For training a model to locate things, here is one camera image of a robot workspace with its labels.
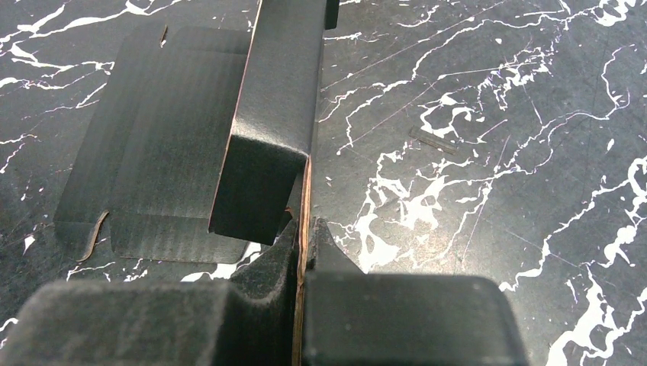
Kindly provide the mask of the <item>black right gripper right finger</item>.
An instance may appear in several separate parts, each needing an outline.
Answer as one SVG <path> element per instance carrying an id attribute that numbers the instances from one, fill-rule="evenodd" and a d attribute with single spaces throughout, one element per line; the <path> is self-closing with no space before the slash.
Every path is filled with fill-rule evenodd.
<path id="1" fill-rule="evenodd" d="M 305 365 L 526 365 L 510 303 L 470 275 L 366 274 L 311 227 L 304 276 Z"/>

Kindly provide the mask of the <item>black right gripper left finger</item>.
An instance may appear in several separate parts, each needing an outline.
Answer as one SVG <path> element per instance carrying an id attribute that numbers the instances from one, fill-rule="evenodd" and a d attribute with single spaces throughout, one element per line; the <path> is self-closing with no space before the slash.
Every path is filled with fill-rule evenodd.
<path id="1" fill-rule="evenodd" d="M 19 313 L 3 365 L 289 365 L 298 226 L 227 279 L 56 281 Z"/>

